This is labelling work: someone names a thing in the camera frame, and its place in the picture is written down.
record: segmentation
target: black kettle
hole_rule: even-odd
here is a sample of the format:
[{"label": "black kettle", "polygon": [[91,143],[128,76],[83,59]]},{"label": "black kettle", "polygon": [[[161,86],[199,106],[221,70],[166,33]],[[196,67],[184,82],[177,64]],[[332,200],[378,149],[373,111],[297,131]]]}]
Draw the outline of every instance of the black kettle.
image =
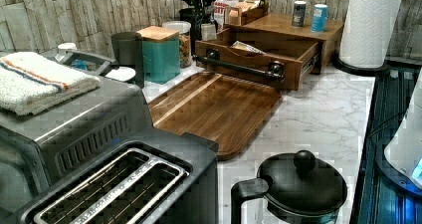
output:
[{"label": "black kettle", "polygon": [[232,187],[232,224],[241,223],[244,201],[261,197],[268,200],[268,210],[284,221],[326,223],[336,218],[347,197],[338,171],[306,150],[266,159],[257,176]]}]

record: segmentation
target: toaster slot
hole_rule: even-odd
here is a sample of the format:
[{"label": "toaster slot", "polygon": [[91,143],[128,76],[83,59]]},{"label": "toaster slot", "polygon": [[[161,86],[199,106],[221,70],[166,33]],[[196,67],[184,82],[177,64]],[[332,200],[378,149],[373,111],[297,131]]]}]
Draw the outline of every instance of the toaster slot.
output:
[{"label": "toaster slot", "polygon": [[187,172],[160,157],[131,148],[53,204],[37,224],[134,223]]}]

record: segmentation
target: glass jar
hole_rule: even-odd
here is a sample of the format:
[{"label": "glass jar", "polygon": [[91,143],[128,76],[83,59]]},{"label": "glass jar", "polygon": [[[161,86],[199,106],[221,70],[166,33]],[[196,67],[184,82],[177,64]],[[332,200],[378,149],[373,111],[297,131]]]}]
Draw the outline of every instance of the glass jar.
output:
[{"label": "glass jar", "polygon": [[190,67],[192,65],[190,23],[182,21],[166,22],[162,24],[162,27],[179,31],[180,67]]}]

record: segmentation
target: paper towel holder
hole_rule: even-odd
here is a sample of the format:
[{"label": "paper towel holder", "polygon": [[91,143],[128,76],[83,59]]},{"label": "paper towel holder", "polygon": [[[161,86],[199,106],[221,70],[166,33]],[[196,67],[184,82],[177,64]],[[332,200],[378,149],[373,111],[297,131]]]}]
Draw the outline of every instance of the paper towel holder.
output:
[{"label": "paper towel holder", "polygon": [[342,61],[338,54],[334,54],[332,64],[343,72],[361,77],[376,77],[377,74],[390,70],[390,66],[386,63],[386,61],[384,61],[382,66],[379,68],[357,68]]}]

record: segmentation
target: kettle knob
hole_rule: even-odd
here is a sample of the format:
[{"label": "kettle knob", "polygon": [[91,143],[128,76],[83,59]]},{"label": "kettle knob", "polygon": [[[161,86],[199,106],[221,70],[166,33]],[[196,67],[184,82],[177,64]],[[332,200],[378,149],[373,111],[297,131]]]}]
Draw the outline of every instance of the kettle knob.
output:
[{"label": "kettle knob", "polygon": [[295,154],[293,159],[295,167],[299,174],[307,174],[312,171],[316,165],[317,160],[313,153],[307,150],[301,150]]}]

